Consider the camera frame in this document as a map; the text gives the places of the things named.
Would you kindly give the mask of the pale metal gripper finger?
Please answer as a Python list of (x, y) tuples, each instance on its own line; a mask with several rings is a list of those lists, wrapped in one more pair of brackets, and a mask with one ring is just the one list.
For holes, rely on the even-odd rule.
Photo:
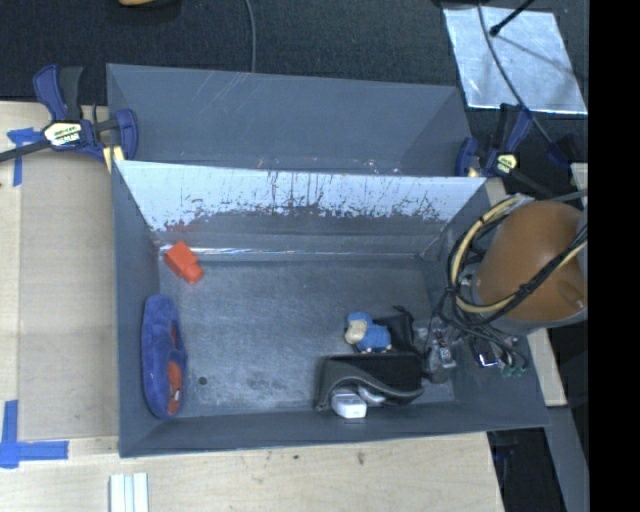
[(431, 347), (428, 349), (424, 361), (424, 372), (432, 383), (446, 383), (456, 368), (457, 363), (450, 348)]
[(447, 325), (427, 325), (418, 329), (418, 338), (423, 346), (448, 346), (451, 337), (451, 329)]

